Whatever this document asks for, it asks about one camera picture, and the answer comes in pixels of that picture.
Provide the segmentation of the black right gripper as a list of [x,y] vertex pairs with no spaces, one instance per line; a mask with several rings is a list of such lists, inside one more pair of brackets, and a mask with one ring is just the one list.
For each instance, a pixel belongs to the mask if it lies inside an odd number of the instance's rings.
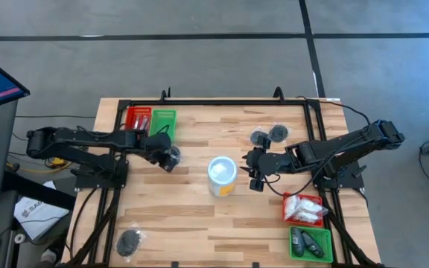
[[271,140],[267,135],[258,135],[254,147],[245,156],[246,167],[241,167],[248,173],[250,180],[250,190],[262,192],[264,185],[271,185],[280,180],[278,171],[287,165],[287,156],[279,153],[268,153]]

